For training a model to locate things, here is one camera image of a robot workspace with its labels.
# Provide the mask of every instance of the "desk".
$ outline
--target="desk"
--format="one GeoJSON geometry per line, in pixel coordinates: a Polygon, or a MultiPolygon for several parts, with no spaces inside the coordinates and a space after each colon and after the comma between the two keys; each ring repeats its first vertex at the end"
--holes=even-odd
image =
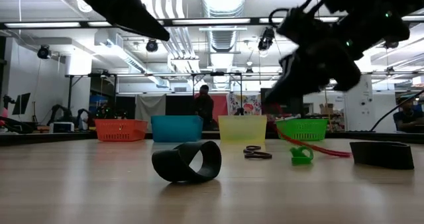
{"type": "MultiPolygon", "coordinates": [[[[314,143],[348,151],[348,142],[314,143]]],[[[189,186],[170,185],[152,168],[152,152],[172,147],[151,140],[1,147],[0,223],[424,223],[424,146],[412,148],[415,170],[399,171],[318,153],[313,166],[293,167],[281,140],[266,141],[272,160],[245,160],[242,146],[223,144],[217,179],[189,186]]]]}

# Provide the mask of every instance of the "green basket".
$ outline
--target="green basket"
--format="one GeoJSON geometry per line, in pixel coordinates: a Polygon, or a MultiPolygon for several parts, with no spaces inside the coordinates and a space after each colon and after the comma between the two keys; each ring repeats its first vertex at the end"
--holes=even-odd
{"type": "Polygon", "coordinates": [[[318,141],[325,138],[328,119],[291,119],[276,121],[277,129],[295,140],[318,141]]]}

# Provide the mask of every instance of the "orange basket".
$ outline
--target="orange basket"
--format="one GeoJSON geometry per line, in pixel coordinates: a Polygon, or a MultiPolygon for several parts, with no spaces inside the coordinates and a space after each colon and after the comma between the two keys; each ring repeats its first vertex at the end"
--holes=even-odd
{"type": "Polygon", "coordinates": [[[97,138],[100,141],[136,141],[144,139],[147,121],[96,119],[97,138]]]}

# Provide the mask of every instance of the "red cable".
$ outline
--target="red cable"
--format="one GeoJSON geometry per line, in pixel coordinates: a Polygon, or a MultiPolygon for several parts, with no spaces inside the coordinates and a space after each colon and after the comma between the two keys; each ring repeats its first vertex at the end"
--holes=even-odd
{"type": "MultiPolygon", "coordinates": [[[[278,107],[280,114],[283,114],[282,108],[278,104],[276,104],[276,106],[278,107]]],[[[331,156],[337,156],[337,157],[341,157],[341,158],[350,158],[350,156],[351,156],[350,152],[329,150],[329,149],[321,148],[321,147],[313,145],[313,144],[308,144],[306,142],[302,142],[300,140],[292,139],[292,138],[288,137],[287,135],[283,134],[283,132],[281,132],[277,128],[277,125],[274,128],[277,131],[277,133],[280,135],[280,137],[282,137],[283,139],[287,140],[288,142],[290,142],[292,144],[296,144],[296,145],[299,145],[299,146],[306,146],[306,147],[311,148],[311,149],[313,149],[317,152],[322,152],[323,154],[328,154],[328,155],[331,155],[331,156]]]]}

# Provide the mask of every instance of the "man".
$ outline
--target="man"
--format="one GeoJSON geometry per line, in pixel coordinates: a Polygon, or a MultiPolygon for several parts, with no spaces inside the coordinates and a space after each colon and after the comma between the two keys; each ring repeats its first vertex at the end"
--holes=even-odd
{"type": "MultiPolygon", "coordinates": [[[[405,101],[406,98],[400,98],[399,103],[405,101]]],[[[406,133],[421,133],[424,125],[424,113],[413,109],[413,101],[409,100],[401,105],[402,111],[393,114],[393,119],[398,131],[406,133]]]]}
{"type": "Polygon", "coordinates": [[[194,111],[196,115],[203,118],[203,129],[213,128],[213,100],[208,95],[209,87],[200,87],[199,96],[194,100],[194,111]]]}

